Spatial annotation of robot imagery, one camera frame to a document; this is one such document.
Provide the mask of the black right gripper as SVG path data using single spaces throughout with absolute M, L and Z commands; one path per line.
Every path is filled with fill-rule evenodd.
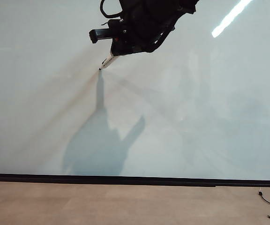
M 175 26 L 175 15 L 157 20 L 149 13 L 128 13 L 123 19 L 122 32 L 112 39 L 112 52 L 119 56 L 155 51 Z

